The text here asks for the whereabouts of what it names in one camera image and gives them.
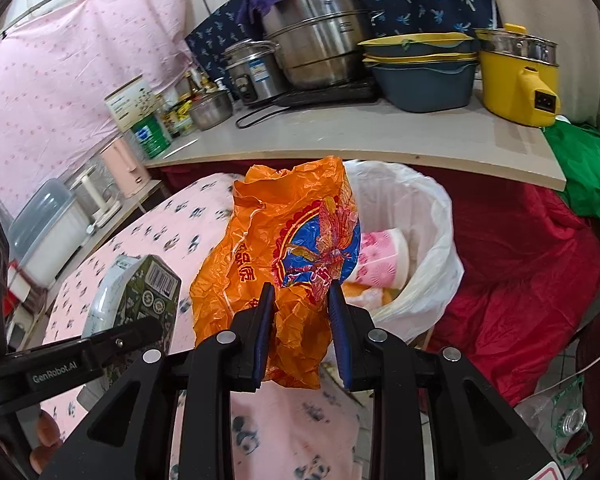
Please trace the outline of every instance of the navy patterned cloth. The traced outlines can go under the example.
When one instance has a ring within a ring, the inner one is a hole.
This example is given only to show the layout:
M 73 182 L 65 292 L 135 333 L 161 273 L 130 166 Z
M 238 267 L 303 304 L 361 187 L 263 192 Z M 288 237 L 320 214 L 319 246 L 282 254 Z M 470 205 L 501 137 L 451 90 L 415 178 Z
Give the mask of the navy patterned cloth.
M 474 28 L 493 28 L 491 0 L 364 0 L 372 11 L 384 11 L 374 20 L 377 37 L 414 32 L 460 31 L 473 35 Z M 196 59 L 213 78 L 231 81 L 226 74 L 224 50 L 247 38 L 236 22 L 242 0 L 229 0 L 187 36 Z

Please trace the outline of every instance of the metal screw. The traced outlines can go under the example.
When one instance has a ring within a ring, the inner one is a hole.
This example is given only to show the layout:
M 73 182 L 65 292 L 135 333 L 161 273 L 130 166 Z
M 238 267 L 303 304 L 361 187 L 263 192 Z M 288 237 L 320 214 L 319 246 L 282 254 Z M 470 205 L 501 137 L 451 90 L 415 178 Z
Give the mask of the metal screw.
M 153 363 L 157 363 L 160 358 L 162 357 L 162 352 L 160 352 L 158 349 L 156 348 L 151 348 L 151 350 L 147 350 L 143 355 L 142 355 L 142 360 L 145 363 L 148 364 L 153 364 Z
M 220 344 L 228 345 L 235 341 L 235 334 L 231 332 L 231 330 L 222 330 L 222 332 L 216 336 L 216 339 Z
M 442 351 L 442 357 L 445 358 L 447 361 L 455 363 L 456 361 L 460 360 L 460 358 L 462 357 L 462 353 L 457 348 L 448 346 Z
M 381 343 L 386 341 L 388 335 L 381 328 L 375 328 L 373 330 L 369 330 L 369 333 L 366 335 L 371 341 L 375 343 Z

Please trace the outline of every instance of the green can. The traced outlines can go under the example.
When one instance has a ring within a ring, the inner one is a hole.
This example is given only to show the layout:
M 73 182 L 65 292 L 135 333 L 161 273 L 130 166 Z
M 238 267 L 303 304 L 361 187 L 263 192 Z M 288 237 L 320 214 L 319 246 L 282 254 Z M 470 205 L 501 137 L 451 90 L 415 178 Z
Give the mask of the green can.
M 170 145 L 155 114 L 149 114 L 138 121 L 131 127 L 131 131 L 136 134 L 136 139 L 149 158 L 160 155 Z

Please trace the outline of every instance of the wooden shelf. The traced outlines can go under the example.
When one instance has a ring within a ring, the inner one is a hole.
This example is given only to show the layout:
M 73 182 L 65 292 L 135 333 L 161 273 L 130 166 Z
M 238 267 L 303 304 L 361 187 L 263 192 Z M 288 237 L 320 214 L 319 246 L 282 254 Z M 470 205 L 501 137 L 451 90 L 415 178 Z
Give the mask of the wooden shelf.
M 236 109 L 224 123 L 177 139 L 145 166 L 336 155 L 470 171 L 557 190 L 566 182 L 539 128 L 491 114 L 476 95 L 467 107 L 444 112 L 410 114 L 379 100 L 295 110 L 239 130 L 235 120 L 247 111 Z

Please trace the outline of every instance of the orange plastic bag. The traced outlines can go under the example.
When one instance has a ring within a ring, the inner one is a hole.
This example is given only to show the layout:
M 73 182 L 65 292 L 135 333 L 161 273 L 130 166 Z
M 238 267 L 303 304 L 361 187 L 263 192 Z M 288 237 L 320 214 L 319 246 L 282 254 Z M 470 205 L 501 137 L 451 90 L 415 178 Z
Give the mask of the orange plastic bag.
M 326 293 L 356 265 L 358 210 L 344 166 L 328 156 L 293 170 L 252 166 L 234 183 L 234 214 L 189 293 L 196 340 L 229 328 L 236 312 L 276 288 L 267 379 L 318 388 L 331 342 Z

